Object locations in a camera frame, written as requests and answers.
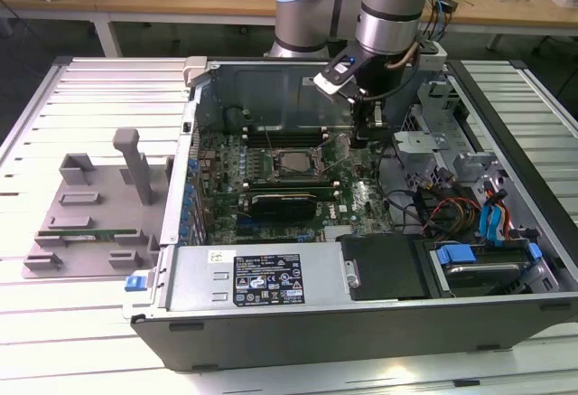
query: motherboard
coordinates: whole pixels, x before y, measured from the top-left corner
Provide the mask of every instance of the motherboard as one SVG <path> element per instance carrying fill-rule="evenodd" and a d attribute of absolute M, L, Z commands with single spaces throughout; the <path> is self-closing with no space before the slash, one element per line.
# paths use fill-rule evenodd
<path fill-rule="evenodd" d="M 188 185 L 199 189 L 204 244 L 335 241 L 393 230 L 379 195 L 374 148 L 350 148 L 347 131 L 206 130 L 191 149 Z M 195 244 L 183 231 L 182 245 Z"/>

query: floor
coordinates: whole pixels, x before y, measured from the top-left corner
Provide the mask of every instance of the floor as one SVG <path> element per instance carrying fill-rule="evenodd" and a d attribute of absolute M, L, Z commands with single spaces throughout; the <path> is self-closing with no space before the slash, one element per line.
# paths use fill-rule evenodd
<path fill-rule="evenodd" d="M 13 20 L 14 34 L 0 38 L 0 141 L 42 81 L 55 56 L 101 56 L 97 37 L 84 22 L 31 21 L 32 29 L 44 45 Z M 241 34 L 237 26 L 185 25 L 175 29 L 169 24 L 117 25 L 123 53 L 136 56 L 262 56 L 274 40 L 272 27 L 250 27 Z M 553 92 L 578 68 L 578 42 L 553 38 L 542 45 L 539 55 L 532 50 L 540 42 L 535 36 L 505 36 L 497 50 L 486 49 L 488 35 L 448 33 L 443 48 L 453 59 L 524 61 Z M 578 75 L 559 96 L 561 102 L 578 117 Z"/>

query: wooden table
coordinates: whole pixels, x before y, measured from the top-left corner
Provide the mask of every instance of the wooden table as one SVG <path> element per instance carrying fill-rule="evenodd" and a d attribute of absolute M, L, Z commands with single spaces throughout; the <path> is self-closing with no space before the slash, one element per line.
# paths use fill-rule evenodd
<path fill-rule="evenodd" d="M 275 0 L 5 0 L 23 18 L 87 20 L 107 57 L 121 56 L 112 22 L 274 25 Z M 578 35 L 578 11 L 549 0 L 459 3 L 450 32 Z M 0 7 L 0 17 L 11 14 Z M 429 14 L 424 12 L 424 20 Z"/>

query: warning label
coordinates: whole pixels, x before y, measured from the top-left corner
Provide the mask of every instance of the warning label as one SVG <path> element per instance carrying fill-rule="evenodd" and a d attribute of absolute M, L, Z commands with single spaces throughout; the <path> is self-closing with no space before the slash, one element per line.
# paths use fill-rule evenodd
<path fill-rule="evenodd" d="M 237 306 L 305 303 L 299 255 L 235 257 L 233 290 Z"/>

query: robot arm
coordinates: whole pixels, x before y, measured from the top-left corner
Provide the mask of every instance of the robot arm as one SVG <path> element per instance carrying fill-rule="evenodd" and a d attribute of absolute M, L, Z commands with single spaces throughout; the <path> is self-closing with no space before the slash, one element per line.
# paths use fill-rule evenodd
<path fill-rule="evenodd" d="M 323 69 L 315 80 L 317 86 L 333 95 L 357 76 L 362 89 L 359 99 L 367 102 L 387 96 L 391 89 L 379 92 L 372 79 L 386 80 L 389 71 L 419 59 L 417 33 L 424 4 L 425 0 L 362 0 L 355 42 Z"/>
<path fill-rule="evenodd" d="M 330 36 L 354 39 L 314 79 L 326 95 L 351 104 L 358 140 L 375 102 L 401 90 L 407 63 L 419 63 L 419 20 L 426 0 L 277 0 L 271 56 L 328 57 Z"/>

